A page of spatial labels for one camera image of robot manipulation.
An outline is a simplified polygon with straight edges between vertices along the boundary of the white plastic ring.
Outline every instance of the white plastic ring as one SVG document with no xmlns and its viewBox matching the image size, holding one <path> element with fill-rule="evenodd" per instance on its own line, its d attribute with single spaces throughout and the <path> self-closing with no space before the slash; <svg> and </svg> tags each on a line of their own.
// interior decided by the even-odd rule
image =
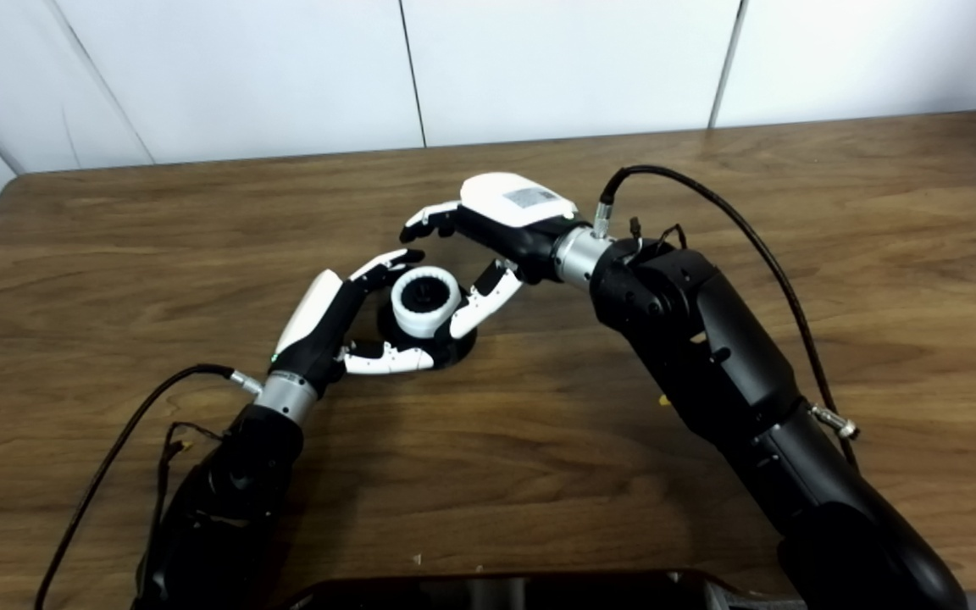
<svg viewBox="0 0 976 610">
<path fill-rule="evenodd" d="M 419 278 L 435 278 L 446 285 L 449 294 L 441 308 L 431 310 L 431 312 L 411 312 L 409 308 L 402 305 L 402 293 L 414 280 Z M 454 310 L 458 309 L 458 301 L 461 298 L 461 291 L 458 289 L 458 281 L 450 271 L 441 267 L 417 267 L 398 278 L 395 282 L 394 290 L 391 290 L 391 305 L 394 308 L 394 318 L 398 327 L 410 336 L 418 339 L 430 339 L 435 335 L 436 329 L 442 323 L 453 316 Z"/>
</svg>

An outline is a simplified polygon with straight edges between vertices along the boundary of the wood grain surface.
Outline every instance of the wood grain surface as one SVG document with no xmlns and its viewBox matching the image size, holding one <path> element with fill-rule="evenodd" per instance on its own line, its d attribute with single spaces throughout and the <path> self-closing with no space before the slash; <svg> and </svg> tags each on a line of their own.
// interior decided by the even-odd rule
<svg viewBox="0 0 976 610">
<path fill-rule="evenodd" d="M 868 479 L 976 591 L 976 113 L 70 171 L 0 197 L 0 609 L 31 604 L 82 486 L 138 402 L 190 363 L 262 374 L 322 269 L 351 273 L 463 179 L 516 171 L 586 215 L 619 166 L 724 194 L 795 282 Z M 615 232 L 685 224 L 816 396 L 781 294 L 713 206 L 653 177 Z M 423 242 L 468 283 L 491 255 Z M 371 336 L 370 311 L 353 336 Z M 623 339 L 569 286 L 523 289 L 453 369 L 345 378 L 311 414 L 270 599 L 363 576 L 697 568 L 791 591 L 778 536 Z M 173 419 L 247 401 L 175 387 L 92 505 L 49 607 L 125 607 Z M 175 466 L 182 475 L 205 444 Z"/>
</svg>

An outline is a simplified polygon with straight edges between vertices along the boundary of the cable connector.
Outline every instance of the cable connector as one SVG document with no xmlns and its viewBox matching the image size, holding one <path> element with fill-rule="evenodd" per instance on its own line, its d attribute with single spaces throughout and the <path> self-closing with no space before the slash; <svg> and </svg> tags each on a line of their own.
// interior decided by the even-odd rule
<svg viewBox="0 0 976 610">
<path fill-rule="evenodd" d="M 594 239 L 603 240 L 608 235 L 608 220 L 613 216 L 613 205 L 604 201 L 597 202 L 597 211 L 593 213 Z"/>
<path fill-rule="evenodd" d="M 229 375 L 228 380 L 255 396 L 263 393 L 263 383 L 251 377 L 251 375 L 245 374 L 245 372 L 234 370 L 232 371 L 232 375 Z"/>
<path fill-rule="evenodd" d="M 808 407 L 808 413 L 816 418 L 820 424 L 834 430 L 840 439 L 853 441 L 861 435 L 861 429 L 853 424 L 853 420 L 841 417 L 840 414 L 834 413 L 830 409 L 813 404 Z"/>
</svg>

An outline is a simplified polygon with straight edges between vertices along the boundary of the label sticker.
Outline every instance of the label sticker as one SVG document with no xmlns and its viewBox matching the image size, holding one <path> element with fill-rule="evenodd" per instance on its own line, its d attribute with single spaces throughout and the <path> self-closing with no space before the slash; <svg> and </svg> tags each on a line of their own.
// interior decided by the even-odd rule
<svg viewBox="0 0 976 610">
<path fill-rule="evenodd" d="M 530 188 L 503 193 L 503 196 L 518 205 L 519 208 L 532 208 L 539 203 L 547 203 L 559 198 L 557 194 L 543 188 L 543 186 L 530 186 Z"/>
</svg>

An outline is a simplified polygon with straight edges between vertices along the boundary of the robotic hand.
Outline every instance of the robotic hand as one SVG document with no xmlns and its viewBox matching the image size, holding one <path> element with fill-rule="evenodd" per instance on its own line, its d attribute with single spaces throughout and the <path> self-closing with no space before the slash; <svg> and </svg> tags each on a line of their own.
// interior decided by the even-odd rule
<svg viewBox="0 0 976 610">
<path fill-rule="evenodd" d="M 138 568 L 133 607 L 237 607 L 281 506 L 302 425 L 326 387 L 343 374 L 395 374 L 444 368 L 473 345 L 474 327 L 513 294 L 493 264 L 465 293 L 444 269 L 412 268 L 423 252 L 398 250 L 369 260 L 345 280 L 323 271 L 303 295 L 276 345 L 264 385 L 233 375 L 257 394 L 221 444 L 186 476 L 151 533 Z M 385 342 L 345 343 L 369 293 L 394 286 L 380 313 Z"/>
<path fill-rule="evenodd" d="M 782 534 L 779 563 L 812 609 L 965 609 L 936 552 L 817 423 L 840 437 L 855 426 L 802 396 L 790 363 L 721 271 L 683 244 L 638 231 L 611 238 L 611 206 L 602 197 L 591 225 L 544 186 L 483 174 L 465 181 L 461 201 L 414 215 L 400 240 L 458 232 L 502 255 L 523 282 L 588 292 L 597 319 L 626 337 L 688 428 L 725 456 Z"/>
</svg>

